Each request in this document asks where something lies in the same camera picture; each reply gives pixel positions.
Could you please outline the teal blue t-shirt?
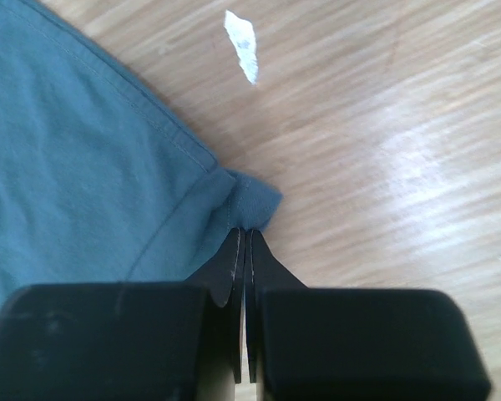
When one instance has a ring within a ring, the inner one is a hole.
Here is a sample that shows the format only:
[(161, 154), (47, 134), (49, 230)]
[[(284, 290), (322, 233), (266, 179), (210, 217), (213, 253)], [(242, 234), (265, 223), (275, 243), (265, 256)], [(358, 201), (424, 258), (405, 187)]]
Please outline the teal blue t-shirt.
[(179, 281), (281, 194), (36, 1), (0, 1), (0, 308), (39, 283)]

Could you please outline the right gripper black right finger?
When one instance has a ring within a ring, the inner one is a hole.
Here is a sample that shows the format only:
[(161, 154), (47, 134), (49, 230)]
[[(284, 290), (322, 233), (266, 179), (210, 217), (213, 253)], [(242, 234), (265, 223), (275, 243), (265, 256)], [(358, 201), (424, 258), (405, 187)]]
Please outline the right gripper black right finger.
[(245, 239), (250, 380), (260, 400), (485, 400), (465, 316), (428, 289), (307, 287)]

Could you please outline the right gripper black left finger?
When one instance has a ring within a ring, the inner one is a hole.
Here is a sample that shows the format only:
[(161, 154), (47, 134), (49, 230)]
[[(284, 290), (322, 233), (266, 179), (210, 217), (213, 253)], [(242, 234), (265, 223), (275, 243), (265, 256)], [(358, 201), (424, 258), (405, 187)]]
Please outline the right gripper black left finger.
[(0, 400), (232, 400), (245, 234), (181, 282), (47, 284), (0, 310)]

